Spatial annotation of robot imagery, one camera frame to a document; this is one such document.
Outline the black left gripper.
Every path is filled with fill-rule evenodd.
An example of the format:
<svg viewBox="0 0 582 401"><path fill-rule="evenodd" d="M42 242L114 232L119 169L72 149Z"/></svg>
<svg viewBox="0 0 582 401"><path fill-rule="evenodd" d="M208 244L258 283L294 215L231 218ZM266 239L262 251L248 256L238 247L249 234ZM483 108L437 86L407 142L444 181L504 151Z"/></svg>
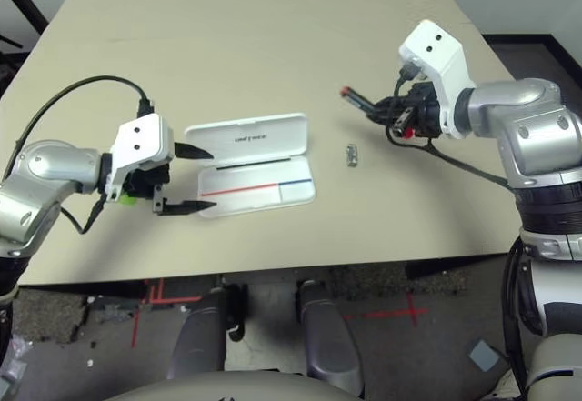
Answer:
<svg viewBox="0 0 582 401"><path fill-rule="evenodd" d="M174 143L175 157L188 160L212 160L214 156L205 149ZM136 199L152 202L153 212L158 216L187 216L216 206L215 202L186 200L179 204L168 204L163 197L163 186L170 182L169 164L149 170L136 169L125 180L125 194Z"/></svg>

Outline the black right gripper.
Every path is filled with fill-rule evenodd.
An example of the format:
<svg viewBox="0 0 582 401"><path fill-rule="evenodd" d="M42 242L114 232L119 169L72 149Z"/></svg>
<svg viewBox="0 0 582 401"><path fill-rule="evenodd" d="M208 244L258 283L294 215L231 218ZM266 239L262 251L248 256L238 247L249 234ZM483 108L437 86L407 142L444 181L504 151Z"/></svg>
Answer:
<svg viewBox="0 0 582 401"><path fill-rule="evenodd" d="M397 138L441 136L440 105L432 82L414 83L404 96L387 96L373 103L367 118L378 125L390 125Z"/></svg>

